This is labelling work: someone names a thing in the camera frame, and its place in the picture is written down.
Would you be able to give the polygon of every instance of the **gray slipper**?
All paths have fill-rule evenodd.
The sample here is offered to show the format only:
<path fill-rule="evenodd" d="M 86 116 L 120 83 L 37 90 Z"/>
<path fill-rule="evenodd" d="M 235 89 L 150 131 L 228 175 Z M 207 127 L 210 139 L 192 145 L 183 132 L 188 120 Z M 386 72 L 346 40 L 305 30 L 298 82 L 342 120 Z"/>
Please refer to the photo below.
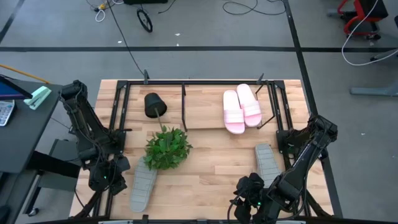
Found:
<path fill-rule="evenodd" d="M 141 157 L 134 172 L 134 185 L 130 196 L 130 209 L 133 212 L 143 212 L 147 207 L 156 175 L 157 170 L 149 170 L 144 163 L 144 158 Z"/>
<path fill-rule="evenodd" d="M 274 159 L 271 147 L 268 144 L 258 144 L 255 147 L 257 159 L 257 173 L 264 180 L 264 186 L 269 187 L 275 177 L 280 174 L 278 164 Z"/>

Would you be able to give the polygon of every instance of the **black pot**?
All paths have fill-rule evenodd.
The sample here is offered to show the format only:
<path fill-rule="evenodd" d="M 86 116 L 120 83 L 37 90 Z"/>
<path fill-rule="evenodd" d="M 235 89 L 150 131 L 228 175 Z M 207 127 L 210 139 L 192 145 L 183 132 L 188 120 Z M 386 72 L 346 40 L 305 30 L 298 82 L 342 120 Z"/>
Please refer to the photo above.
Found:
<path fill-rule="evenodd" d="M 148 93 L 145 98 L 145 115 L 148 118 L 157 118 L 155 108 L 159 116 L 162 116 L 167 111 L 167 105 L 160 99 L 160 96 L 156 93 Z"/>

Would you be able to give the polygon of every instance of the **wooden tabletop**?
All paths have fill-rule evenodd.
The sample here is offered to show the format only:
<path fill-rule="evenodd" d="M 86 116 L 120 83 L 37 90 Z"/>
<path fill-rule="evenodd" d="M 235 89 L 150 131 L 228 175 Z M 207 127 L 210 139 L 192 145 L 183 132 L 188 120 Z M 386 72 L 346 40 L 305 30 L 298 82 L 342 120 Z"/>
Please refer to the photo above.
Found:
<path fill-rule="evenodd" d="M 307 126 L 309 113 L 300 80 L 284 80 L 290 112 L 295 129 Z M 102 80 L 95 105 L 95 113 L 105 127 L 109 126 L 117 80 Z M 258 86 L 251 86 L 256 91 Z M 159 132 L 156 119 L 144 114 L 144 97 L 156 92 L 168 106 L 161 117 L 163 125 L 183 129 L 181 120 L 180 85 L 133 85 L 129 94 L 126 122 L 127 133 L 124 155 L 129 159 L 131 169 L 123 172 L 127 189 L 113 198 L 111 219 L 141 219 L 148 214 L 150 219 L 226 219 L 229 200 L 239 178 L 256 172 L 254 146 L 268 143 L 274 151 L 279 169 L 284 170 L 282 155 L 279 154 L 275 132 L 276 118 L 262 129 L 246 128 L 245 133 L 229 133 L 223 124 L 223 93 L 235 90 L 234 85 L 186 85 L 185 97 L 188 142 L 193 146 L 188 159 L 176 169 L 158 171 L 149 205 L 145 212 L 136 213 L 130 209 L 130 194 L 134 180 L 134 168 L 138 159 L 145 155 L 146 140 L 153 132 Z M 119 125 L 124 90 L 119 99 L 115 128 Z M 263 119 L 272 116 L 267 88 L 262 89 L 258 98 Z M 285 113 L 278 91 L 284 129 L 287 129 Z M 86 203 L 93 194 L 88 186 L 88 171 L 81 171 L 76 192 Z M 308 174 L 307 188 L 322 206 L 332 214 L 330 197 L 320 161 L 316 161 Z M 107 194 L 103 194 L 100 215 L 104 213 Z M 81 210 L 76 197 L 73 199 L 70 215 Z M 280 217 L 291 214 L 280 213 Z"/>

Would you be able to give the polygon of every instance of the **gray floor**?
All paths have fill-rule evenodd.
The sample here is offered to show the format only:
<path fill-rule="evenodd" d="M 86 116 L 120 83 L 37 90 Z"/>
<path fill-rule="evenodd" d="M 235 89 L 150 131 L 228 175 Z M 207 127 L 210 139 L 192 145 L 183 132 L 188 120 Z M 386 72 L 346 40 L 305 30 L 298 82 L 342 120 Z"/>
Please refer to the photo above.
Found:
<path fill-rule="evenodd" d="M 157 12 L 168 4 L 144 5 L 154 23 L 151 34 L 140 27 L 135 8 L 120 5 L 113 9 L 130 46 L 294 46 L 286 15 L 232 16 L 222 10 L 224 2 L 177 0 L 164 14 Z M 240 2 L 254 4 L 250 0 Z M 339 2 L 289 1 L 302 47 L 343 45 L 343 22 L 325 15 L 328 8 Z M 384 2 L 391 16 L 379 23 L 382 39 L 370 43 L 355 38 L 348 47 L 398 47 L 398 29 L 392 22 L 398 14 L 397 1 Z M 15 0 L 0 1 L 0 27 L 16 4 Z M 279 12 L 283 7 L 280 2 L 259 1 L 259 9 Z M 0 47 L 122 47 L 110 11 L 106 15 L 103 22 L 95 22 L 95 13 L 83 0 L 26 0 Z M 264 78 L 302 78 L 295 52 L 133 54 L 151 78 L 257 78 L 262 73 Z M 367 62 L 371 55 L 355 53 L 347 57 L 360 63 Z M 366 67 L 348 65 L 340 53 L 304 53 L 304 59 L 319 113 L 339 127 L 338 140 L 330 145 L 329 153 L 344 217 L 397 221 L 397 99 L 348 93 L 352 86 L 385 86 L 398 79 L 397 59 Z M 0 52 L 0 61 L 58 84 L 79 79 L 87 84 L 92 104 L 101 79 L 141 77 L 127 52 Z M 0 72 L 26 79 L 7 70 Z M 53 118 L 70 126 L 60 105 Z M 55 138 L 72 140 L 73 136 L 67 134 L 64 126 L 50 120 L 39 150 L 48 151 Z M 72 197 L 70 192 L 61 191 L 40 194 L 37 206 L 41 213 L 32 218 L 21 215 L 18 223 L 66 218 Z"/>

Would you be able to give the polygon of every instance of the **pink slide sandal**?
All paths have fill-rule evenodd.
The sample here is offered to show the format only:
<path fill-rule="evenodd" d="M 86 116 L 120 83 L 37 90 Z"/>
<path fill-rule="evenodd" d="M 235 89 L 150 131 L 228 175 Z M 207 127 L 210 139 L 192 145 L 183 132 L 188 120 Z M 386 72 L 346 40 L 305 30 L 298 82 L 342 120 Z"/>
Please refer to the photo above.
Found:
<path fill-rule="evenodd" d="M 243 110 L 239 105 L 238 94 L 234 90 L 224 92 L 224 124 L 233 134 L 244 132 Z"/>
<path fill-rule="evenodd" d="M 247 84 L 238 85 L 236 92 L 238 92 L 241 108 L 244 113 L 244 122 L 249 127 L 256 127 L 262 118 L 260 104 L 255 99 L 250 86 Z"/>

